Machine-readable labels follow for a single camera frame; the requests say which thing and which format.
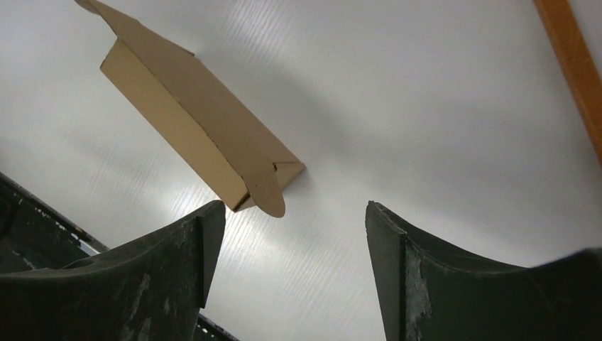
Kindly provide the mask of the brown cardboard box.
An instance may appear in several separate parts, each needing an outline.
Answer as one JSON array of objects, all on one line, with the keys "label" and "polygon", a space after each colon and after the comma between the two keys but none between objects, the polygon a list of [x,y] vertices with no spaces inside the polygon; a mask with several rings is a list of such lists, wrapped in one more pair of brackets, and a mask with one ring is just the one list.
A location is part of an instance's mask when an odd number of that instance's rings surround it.
[{"label": "brown cardboard box", "polygon": [[80,6],[116,36],[103,74],[225,205],[282,217],[304,163],[193,53],[100,1]]}]

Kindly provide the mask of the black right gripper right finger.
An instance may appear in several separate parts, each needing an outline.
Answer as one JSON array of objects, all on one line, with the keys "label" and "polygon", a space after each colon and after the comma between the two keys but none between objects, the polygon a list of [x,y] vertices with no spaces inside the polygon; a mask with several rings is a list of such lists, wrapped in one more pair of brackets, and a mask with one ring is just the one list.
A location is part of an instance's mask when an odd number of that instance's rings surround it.
[{"label": "black right gripper right finger", "polygon": [[600,340],[601,250],[525,268],[366,207],[368,249],[387,340]]}]

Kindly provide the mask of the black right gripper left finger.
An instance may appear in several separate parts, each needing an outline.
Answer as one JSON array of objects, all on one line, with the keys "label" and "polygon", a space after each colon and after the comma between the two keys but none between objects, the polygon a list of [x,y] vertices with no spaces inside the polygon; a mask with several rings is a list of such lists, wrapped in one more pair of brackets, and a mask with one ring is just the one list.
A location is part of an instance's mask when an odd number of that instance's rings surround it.
[{"label": "black right gripper left finger", "polygon": [[2,340],[191,340],[225,230],[213,200],[61,269],[1,276]]}]

